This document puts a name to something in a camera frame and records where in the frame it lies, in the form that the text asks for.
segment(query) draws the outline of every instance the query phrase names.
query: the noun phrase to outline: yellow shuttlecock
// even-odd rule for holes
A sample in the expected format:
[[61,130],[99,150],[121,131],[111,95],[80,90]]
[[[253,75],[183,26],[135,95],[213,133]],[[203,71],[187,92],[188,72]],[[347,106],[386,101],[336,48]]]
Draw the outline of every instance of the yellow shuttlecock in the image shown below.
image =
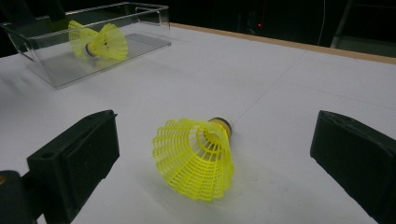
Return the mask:
[[231,125],[210,121],[168,120],[153,140],[153,157],[165,182],[194,200],[222,198],[231,186]]
[[117,60],[126,59],[128,43],[116,25],[108,23],[98,33],[84,28],[76,21],[70,21],[69,29],[72,29],[69,32],[70,45],[78,58],[103,56]]

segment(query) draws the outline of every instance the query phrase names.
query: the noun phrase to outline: white tabletop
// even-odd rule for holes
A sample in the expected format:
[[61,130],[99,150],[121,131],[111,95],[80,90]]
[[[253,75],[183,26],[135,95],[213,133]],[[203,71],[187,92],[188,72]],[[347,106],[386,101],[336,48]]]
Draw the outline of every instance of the white tabletop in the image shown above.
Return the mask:
[[[375,223],[309,156],[319,110],[396,138],[396,65],[171,28],[172,46],[55,90],[0,59],[0,170],[83,117],[113,109],[120,158],[73,223]],[[233,122],[233,185],[191,201],[157,173],[157,128],[169,119]]]

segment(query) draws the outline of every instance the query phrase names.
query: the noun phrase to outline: plastic shuttlecock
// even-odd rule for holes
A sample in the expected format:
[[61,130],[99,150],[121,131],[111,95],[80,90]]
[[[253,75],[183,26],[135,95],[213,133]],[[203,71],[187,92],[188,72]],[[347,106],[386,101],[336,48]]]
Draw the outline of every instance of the plastic shuttlecock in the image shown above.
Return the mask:
[[153,140],[157,169],[168,185],[191,199],[222,198],[233,176],[230,136],[224,119],[168,120]]
[[106,24],[98,33],[76,21],[70,21],[69,29],[70,45],[80,59],[102,56],[124,60],[128,54],[125,36],[114,24]]

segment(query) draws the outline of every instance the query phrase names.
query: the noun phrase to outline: clear plastic box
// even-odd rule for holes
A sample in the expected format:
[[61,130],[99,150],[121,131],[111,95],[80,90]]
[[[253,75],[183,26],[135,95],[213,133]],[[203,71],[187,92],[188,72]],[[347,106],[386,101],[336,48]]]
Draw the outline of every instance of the clear plastic box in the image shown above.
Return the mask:
[[[99,56],[81,60],[71,47],[69,34],[84,28],[68,29],[69,21],[77,21],[96,32],[106,24],[116,25],[128,45],[126,58]],[[42,17],[22,27],[10,22],[0,26],[18,53],[27,59],[26,66],[55,88],[171,45],[166,6],[119,3],[67,12],[65,21],[53,22],[49,17]]]

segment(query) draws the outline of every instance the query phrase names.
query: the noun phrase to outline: shuttlecock cork base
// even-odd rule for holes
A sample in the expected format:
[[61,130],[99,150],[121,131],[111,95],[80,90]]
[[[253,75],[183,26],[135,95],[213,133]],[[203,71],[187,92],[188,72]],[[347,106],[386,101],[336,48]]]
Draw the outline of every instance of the shuttlecock cork base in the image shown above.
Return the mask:
[[193,200],[222,198],[232,183],[228,121],[168,120],[153,139],[153,157],[165,182]]

